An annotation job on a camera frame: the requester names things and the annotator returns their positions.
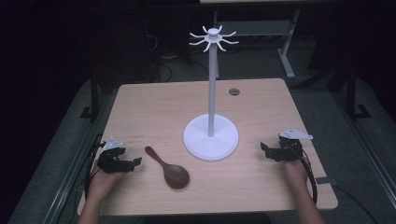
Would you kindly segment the person's right hand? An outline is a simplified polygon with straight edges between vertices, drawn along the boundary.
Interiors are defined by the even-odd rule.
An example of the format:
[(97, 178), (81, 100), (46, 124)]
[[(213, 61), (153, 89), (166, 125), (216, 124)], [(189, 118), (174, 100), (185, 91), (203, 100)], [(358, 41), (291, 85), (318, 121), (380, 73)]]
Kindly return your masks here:
[(293, 190), (307, 189), (307, 173), (300, 161), (284, 161), (283, 167), (287, 182)]

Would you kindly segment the person's left hand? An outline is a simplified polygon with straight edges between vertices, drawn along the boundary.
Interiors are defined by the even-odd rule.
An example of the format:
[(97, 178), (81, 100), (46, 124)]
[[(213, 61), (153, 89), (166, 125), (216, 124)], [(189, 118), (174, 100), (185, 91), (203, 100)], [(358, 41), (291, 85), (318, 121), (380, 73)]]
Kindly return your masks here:
[(99, 166), (94, 165), (91, 173), (87, 201), (90, 203), (102, 202), (115, 184), (125, 176), (126, 173), (108, 174)]

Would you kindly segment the metal floor rail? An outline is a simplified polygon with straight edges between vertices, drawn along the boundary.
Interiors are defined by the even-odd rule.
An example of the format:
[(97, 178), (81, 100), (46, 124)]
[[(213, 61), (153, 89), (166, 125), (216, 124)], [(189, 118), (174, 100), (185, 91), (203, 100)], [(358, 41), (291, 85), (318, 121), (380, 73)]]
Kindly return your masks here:
[(362, 150), (364, 151), (370, 166), (374, 170), (374, 173), (383, 190), (386, 192), (389, 200), (396, 208), (396, 182), (391, 178), (383, 162), (376, 154), (374, 146), (369, 142), (368, 137), (364, 134), (363, 129), (358, 123), (358, 120), (353, 119), (347, 113), (347, 105), (343, 101), (342, 97), (338, 93), (333, 93), (332, 98), (334, 99), (338, 109), (343, 114), (343, 117), (346, 119), (346, 122), (348, 123), (355, 137), (360, 142)]
[(99, 111), (94, 119), (81, 118), (78, 113), (76, 125), (62, 127), (60, 142), (51, 151), (55, 156), (50, 160), (51, 173), (60, 178), (49, 211), (43, 224), (57, 224), (63, 215), (69, 197), (75, 192), (78, 180), (84, 179), (86, 157), (93, 145), (100, 142), (109, 117), (109, 112), (115, 100), (114, 95), (99, 95)]

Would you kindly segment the brown wooden spoon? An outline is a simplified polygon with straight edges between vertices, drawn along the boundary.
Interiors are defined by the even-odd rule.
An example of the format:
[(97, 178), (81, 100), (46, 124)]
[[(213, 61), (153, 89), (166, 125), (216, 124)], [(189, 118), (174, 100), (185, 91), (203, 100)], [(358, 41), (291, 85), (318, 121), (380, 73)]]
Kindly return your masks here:
[(182, 166), (169, 164), (163, 161), (152, 147), (145, 147), (145, 151), (152, 159), (163, 168), (163, 176), (166, 184), (171, 189), (184, 189), (190, 183), (190, 174)]

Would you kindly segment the white hook stand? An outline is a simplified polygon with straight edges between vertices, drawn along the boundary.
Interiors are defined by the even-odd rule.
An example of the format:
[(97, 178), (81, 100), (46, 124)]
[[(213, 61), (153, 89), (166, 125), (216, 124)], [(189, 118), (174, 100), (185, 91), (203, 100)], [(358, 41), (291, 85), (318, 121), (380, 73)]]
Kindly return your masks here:
[(206, 29), (204, 35), (191, 36), (198, 42), (192, 46), (206, 43), (204, 52), (208, 53), (208, 113), (192, 119), (185, 127), (183, 141), (186, 149), (194, 157), (203, 161), (220, 161), (230, 156), (239, 142), (239, 132), (234, 123), (215, 112), (216, 108), (216, 81), (219, 77), (218, 50), (224, 51), (221, 43), (230, 45), (237, 41), (226, 40), (226, 37), (235, 35), (235, 32), (222, 35), (219, 28)]

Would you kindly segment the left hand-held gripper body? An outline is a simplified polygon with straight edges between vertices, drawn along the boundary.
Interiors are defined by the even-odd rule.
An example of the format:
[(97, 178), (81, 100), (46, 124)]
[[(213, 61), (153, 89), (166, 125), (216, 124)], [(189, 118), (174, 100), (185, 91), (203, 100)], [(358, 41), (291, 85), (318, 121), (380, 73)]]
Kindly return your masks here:
[(99, 155), (97, 165), (108, 174), (132, 172), (134, 166), (127, 166), (126, 161), (122, 161), (120, 156), (115, 156), (114, 149), (117, 147), (124, 147), (123, 143), (114, 136), (110, 136), (103, 145), (103, 151)]

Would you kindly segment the grey tape strip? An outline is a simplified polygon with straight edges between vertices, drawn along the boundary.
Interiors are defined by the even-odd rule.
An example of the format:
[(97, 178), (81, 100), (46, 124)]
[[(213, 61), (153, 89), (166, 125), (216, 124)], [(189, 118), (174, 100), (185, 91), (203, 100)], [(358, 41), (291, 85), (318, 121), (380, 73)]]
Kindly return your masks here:
[(336, 186), (336, 185), (338, 184), (335, 178), (329, 178), (329, 177), (327, 177), (327, 176), (317, 177), (317, 178), (316, 178), (316, 182), (317, 182), (319, 185), (322, 185), (322, 184), (330, 184), (331, 186)]

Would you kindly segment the black metal stand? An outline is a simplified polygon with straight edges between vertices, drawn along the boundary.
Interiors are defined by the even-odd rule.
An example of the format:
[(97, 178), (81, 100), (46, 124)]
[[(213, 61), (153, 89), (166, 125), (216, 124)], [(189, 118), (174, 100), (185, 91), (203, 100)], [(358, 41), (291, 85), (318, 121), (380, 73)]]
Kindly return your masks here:
[(371, 117), (364, 105), (356, 104), (357, 72), (349, 63), (338, 63), (332, 68), (332, 78), (328, 89), (332, 92), (340, 92), (346, 88), (345, 107), (348, 116), (357, 119), (368, 119)]
[(99, 93), (98, 93), (98, 80), (95, 73), (91, 73), (91, 105), (85, 106), (80, 114), (81, 119), (89, 119), (95, 121), (99, 113)]

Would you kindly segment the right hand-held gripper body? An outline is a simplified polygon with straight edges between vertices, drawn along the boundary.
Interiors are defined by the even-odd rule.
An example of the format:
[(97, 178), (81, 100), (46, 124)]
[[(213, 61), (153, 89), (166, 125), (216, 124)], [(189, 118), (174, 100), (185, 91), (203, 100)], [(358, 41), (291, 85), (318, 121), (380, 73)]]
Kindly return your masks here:
[(304, 133), (295, 128), (289, 128), (280, 132), (279, 148), (272, 148), (272, 153), (276, 157), (276, 161), (296, 161), (303, 156), (303, 146), (301, 139), (312, 140), (313, 136)]

